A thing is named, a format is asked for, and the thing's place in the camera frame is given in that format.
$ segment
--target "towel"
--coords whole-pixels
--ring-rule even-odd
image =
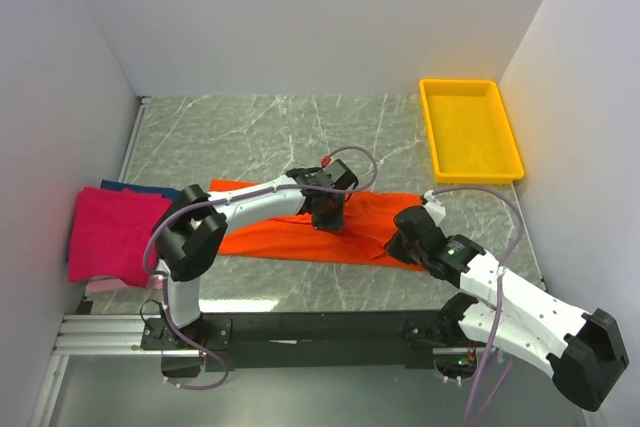
[[[149,275],[142,268],[142,254],[153,226],[170,204],[159,194],[86,187],[76,202],[69,281],[109,276],[145,287]]]
[[[212,180],[209,190],[223,192],[251,185],[255,184]],[[393,218],[414,205],[420,205],[415,194],[357,192],[345,204],[346,225],[338,233],[315,230],[310,214],[278,217],[227,234],[218,253],[424,270],[393,259],[384,249],[396,233]]]

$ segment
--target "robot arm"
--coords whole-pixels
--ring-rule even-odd
[[[337,231],[344,225],[344,194],[292,187],[312,185],[346,190],[355,184],[353,172],[336,160],[324,168],[294,169],[270,182],[233,192],[205,194],[197,185],[183,190],[157,225],[194,203],[220,200],[222,205],[181,217],[158,238],[157,247],[163,259],[160,268],[169,274],[167,294],[175,325],[182,329],[201,317],[200,276],[213,263],[226,234],[273,217],[304,213],[312,215],[315,228]]]
[[[422,265],[470,296],[458,325],[473,341],[489,337],[502,276],[494,345],[543,371],[576,405],[597,410],[629,365],[615,319],[601,309],[589,314],[552,297],[462,235],[446,237],[438,227],[443,217],[444,207],[434,199],[400,212],[388,253]]]

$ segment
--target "blue cloth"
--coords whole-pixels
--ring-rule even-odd
[[[125,189],[139,194],[160,194],[165,199],[175,200],[180,195],[180,191],[170,187],[150,187],[147,185],[125,184],[124,182],[116,182],[115,180],[103,180],[100,182],[100,188],[104,190],[115,190],[121,192]]]

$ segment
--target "pink towel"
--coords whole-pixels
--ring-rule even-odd
[[[131,289],[131,286],[125,284],[115,277],[93,277],[87,282],[84,291],[87,294],[99,294],[101,292],[113,292],[114,290]],[[162,290],[162,279],[150,278],[145,289]]]
[[[85,188],[76,203],[69,281],[109,276],[146,287],[149,275],[142,268],[142,253],[170,204],[159,194]]]

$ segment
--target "orange cloth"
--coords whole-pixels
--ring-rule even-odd
[[[236,190],[255,185],[233,180],[212,180],[210,191]],[[311,215],[277,217],[249,225],[225,236],[218,251],[267,259],[311,260],[345,264],[384,265],[423,270],[389,257],[384,245],[396,233],[395,215],[420,204],[414,194],[357,192],[345,204],[345,227],[333,234],[315,230]]]

